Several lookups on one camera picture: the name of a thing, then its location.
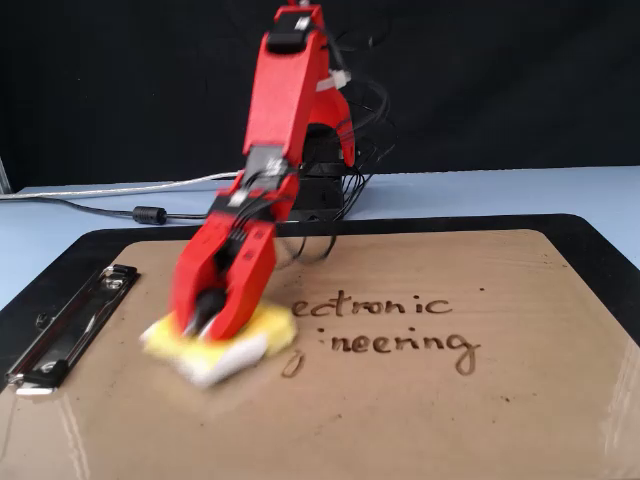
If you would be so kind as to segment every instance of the red robot arm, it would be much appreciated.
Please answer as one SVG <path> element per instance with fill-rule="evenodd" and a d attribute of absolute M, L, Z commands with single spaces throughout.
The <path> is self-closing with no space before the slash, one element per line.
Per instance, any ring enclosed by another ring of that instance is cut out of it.
<path fill-rule="evenodd" d="M 276 222 L 287 219 L 298 193 L 307 127 L 339 135 L 344 161 L 355 148 L 349 108 L 330 77 L 320 6 L 283 6 L 264 35 L 256 65 L 243 153 L 244 171 L 220 190 L 205 224 L 175 268 L 170 309 L 177 329 L 228 339 L 249 320 L 276 262 Z"/>

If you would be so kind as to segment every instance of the metal clip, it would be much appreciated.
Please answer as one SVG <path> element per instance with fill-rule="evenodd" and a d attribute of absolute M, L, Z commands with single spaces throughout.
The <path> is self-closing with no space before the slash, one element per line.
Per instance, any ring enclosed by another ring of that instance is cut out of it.
<path fill-rule="evenodd" d="M 92 275 L 9 369 L 7 383 L 18 395 L 54 392 L 139 276 L 126 265 Z"/>

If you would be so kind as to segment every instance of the sponge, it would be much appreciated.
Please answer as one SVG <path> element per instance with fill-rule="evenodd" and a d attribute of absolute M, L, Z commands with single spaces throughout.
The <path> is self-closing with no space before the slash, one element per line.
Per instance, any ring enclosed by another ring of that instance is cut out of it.
<path fill-rule="evenodd" d="M 186 337 L 175 329 L 173 313 L 140 337 L 143 350 L 167 360 L 194 385 L 205 388 L 289 346 L 297 328 L 287 308 L 259 304 L 244 328 L 230 340 Z"/>

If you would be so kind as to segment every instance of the brown clipboard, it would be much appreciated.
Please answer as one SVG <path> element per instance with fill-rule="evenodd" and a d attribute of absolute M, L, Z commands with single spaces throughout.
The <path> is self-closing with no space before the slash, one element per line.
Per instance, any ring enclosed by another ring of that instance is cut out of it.
<path fill-rule="evenodd" d="M 125 249 L 141 278 L 63 387 L 0 395 L 0 478 L 640 476 L 639 348 L 539 232 L 340 237 L 265 292 L 296 344 L 206 391 L 137 340 L 183 246 Z"/>

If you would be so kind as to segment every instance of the light blue table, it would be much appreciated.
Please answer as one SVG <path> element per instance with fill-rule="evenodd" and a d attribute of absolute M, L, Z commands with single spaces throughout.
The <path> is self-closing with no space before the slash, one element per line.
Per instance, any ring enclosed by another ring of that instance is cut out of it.
<path fill-rule="evenodd" d="M 170 213 L 204 213 L 213 201 L 213 191 L 221 184 L 72 200 L 109 209 L 148 205 L 164 207 Z M 28 188 L 24 192 L 102 187 Z M 579 215 L 640 268 L 640 166 L 380 175 L 369 183 L 349 218 L 527 213 Z M 136 227 L 142 228 L 131 220 L 57 205 L 0 203 L 0 308 L 81 235 Z"/>

